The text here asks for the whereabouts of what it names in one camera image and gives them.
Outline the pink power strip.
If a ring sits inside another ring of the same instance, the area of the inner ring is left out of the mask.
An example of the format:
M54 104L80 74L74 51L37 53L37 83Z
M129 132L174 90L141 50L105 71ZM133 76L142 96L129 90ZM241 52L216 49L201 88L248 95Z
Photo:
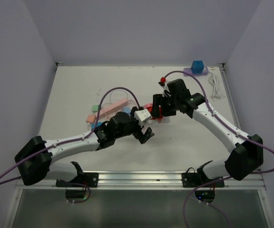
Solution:
M127 106L127 104L128 104L128 100L122 99L122 100L115 102L107 107L102 108L99 111L98 119L104 118L107 115L110 115L118 110L121 110L123 107Z

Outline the pink plug adapter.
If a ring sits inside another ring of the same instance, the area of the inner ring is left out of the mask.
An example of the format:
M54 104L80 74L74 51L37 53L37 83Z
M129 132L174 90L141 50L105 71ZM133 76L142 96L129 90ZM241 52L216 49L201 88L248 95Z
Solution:
M145 104L143 107L144 107L145 109L151 109L152 106L153 106L152 103L148 103L148 104Z

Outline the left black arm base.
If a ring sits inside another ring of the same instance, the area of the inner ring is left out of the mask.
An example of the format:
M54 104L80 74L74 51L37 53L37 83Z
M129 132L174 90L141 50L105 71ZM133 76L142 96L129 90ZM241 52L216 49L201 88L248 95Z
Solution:
M66 200L72 204L83 203L90 198L90 188L96 188L98 186L97 172L84 172L80 165L72 161L74 166L74 174L76 175L69 181L57 179L56 187L67 188L65 190Z

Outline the light blue plug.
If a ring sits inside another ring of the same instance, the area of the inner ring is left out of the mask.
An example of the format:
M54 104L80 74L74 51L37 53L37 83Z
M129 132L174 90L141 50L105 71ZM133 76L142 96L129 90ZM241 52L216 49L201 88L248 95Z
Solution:
M125 113L127 113L127 114L130 114L131 113L131 108L128 107L128 106L126 106L126 107L122 108L122 111L125 112Z

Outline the blue plug adapter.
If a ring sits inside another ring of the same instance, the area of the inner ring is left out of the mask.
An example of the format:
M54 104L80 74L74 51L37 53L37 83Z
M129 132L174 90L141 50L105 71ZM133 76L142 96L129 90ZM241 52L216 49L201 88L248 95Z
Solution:
M99 126L101 126L102 125L102 122L97 122L97 123L92 123L91 125L90 125L90 127L91 127L91 130L93 130L93 129L95 129L96 127L99 127Z

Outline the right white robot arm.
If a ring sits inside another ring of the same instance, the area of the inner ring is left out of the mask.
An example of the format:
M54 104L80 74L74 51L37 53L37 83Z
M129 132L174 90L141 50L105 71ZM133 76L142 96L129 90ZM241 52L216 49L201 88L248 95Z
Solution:
M208 161L197 169L199 185L208 186L214 179L224 176L241 181L263 164L263 149L249 142L255 140L262 144L260 136L241 132L227 120L218 121L217 113L206 103L205 97L200 93L191 94L182 79L161 78L159 85L163 93L153 95L153 118L174 116L178 111L187 114L208 129L230 153L225 161Z

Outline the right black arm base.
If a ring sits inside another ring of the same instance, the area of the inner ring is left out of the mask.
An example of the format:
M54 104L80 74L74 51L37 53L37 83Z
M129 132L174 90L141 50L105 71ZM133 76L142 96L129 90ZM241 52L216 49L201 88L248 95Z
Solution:
M184 188L196 188L202 184L216 181L221 179L222 177L209 179L205 176L204 172L202 171L203 167L209 164L212 161L208 161L205 164L201 165L197 170L193 167L188 168L185 172L181 173L181 180L182 185ZM216 188L223 188L225 186L225 182L221 181L218 183L213 183L206 187L209 187L209 190L196 190L195 196L198 200L205 202L205 203L212 203L215 199L215 189Z

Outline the green plug adapter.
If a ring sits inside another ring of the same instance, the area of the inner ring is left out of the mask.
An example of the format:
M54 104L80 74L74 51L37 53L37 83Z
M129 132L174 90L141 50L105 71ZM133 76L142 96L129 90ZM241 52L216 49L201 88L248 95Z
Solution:
M92 113L96 113L98 111L101 110L101 106L96 104L96 105L92 105Z

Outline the salmon charger plug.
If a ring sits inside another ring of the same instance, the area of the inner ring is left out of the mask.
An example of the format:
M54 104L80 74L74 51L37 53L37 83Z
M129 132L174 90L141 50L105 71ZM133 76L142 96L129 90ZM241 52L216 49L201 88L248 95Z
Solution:
M86 118L86 122L87 123L90 123L90 124L92 124L92 123L95 123L96 122L96 116L94 115L94 114L90 114L87 118Z

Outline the red cube adapter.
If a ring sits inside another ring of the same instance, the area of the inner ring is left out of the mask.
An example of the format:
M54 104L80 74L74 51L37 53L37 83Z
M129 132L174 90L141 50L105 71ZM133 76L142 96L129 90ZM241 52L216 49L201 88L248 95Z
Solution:
M148 108L148 111L150 112L152 116L152 120L159 120L163 118L163 115L161 113L161 107L159 106L157 109L153 108L152 106Z

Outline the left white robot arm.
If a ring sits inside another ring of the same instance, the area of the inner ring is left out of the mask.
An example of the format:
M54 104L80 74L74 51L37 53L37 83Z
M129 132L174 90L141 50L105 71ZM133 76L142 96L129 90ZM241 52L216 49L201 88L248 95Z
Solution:
M76 161L60 160L83 152L94 152L114 145L116 139L133 135L141 144L154 136L151 128L143 132L152 116L147 109L134 107L130 114L116 113L110 120L84 134L62 140L43 140L36 136L15 156L15 162L26 186L43 179L55 179L58 187L87 184L87 176Z

